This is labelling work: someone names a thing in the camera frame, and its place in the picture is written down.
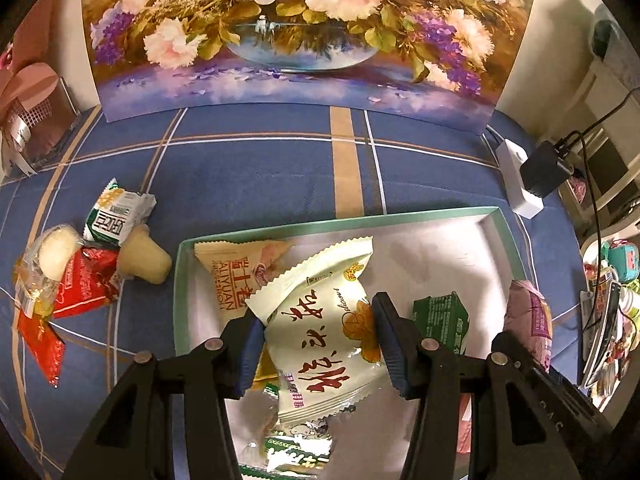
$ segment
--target wall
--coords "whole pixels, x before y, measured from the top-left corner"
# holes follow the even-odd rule
[[[535,0],[529,25],[498,110],[530,134],[558,117],[586,74],[591,15],[600,0]],[[59,0],[50,62],[81,109],[98,104],[82,34],[80,0]]]

